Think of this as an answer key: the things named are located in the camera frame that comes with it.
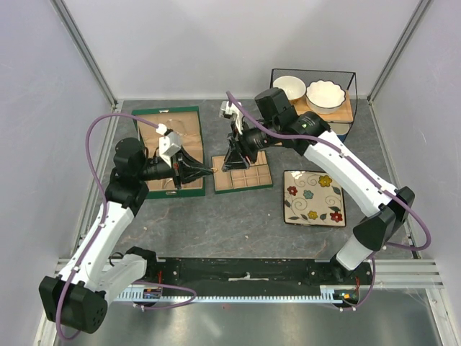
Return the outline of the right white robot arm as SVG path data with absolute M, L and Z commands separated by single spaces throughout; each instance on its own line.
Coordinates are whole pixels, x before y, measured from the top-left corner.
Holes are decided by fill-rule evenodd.
M 220 116 L 231 121 L 223 171 L 247 169 L 261 150 L 281 145 L 337 181 L 364 214 L 329 267 L 335 282 L 348 283 L 356 275 L 356 268 L 380 251 L 405 223 L 414 192 L 409 187 L 397 188 L 375 174 L 319 115 L 312 111 L 297 114 L 282 89 L 267 89 L 255 101 L 260 120 L 252 118 L 232 95 L 220 106 Z

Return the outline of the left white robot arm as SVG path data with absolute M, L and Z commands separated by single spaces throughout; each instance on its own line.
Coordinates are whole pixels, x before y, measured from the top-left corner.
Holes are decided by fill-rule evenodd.
M 46 276 L 39 293 L 48 320 L 58 330 L 70 327 L 92 334 L 98 330 L 109 305 L 129 285 L 139 280 L 152 283 L 158 275 L 155 252 L 131 249 L 122 260 L 105 270 L 109 256 L 124 230 L 138 214 L 147 194 L 148 182 L 172 179 L 181 187 L 213 173 L 190 156 L 175 133 L 159 139 L 159 154 L 147 156 L 137 138 L 116 145 L 109 184 L 98 215 L 81 246 L 54 277 Z

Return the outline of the green jewelry tray insert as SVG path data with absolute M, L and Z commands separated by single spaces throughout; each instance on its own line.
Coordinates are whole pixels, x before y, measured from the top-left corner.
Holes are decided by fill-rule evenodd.
M 213 156 L 214 191 L 216 194 L 258 190 L 273 186 L 272 175 L 267 161 L 266 151 L 260 151 L 255 164 L 248 169 L 223 172 L 224 155 Z

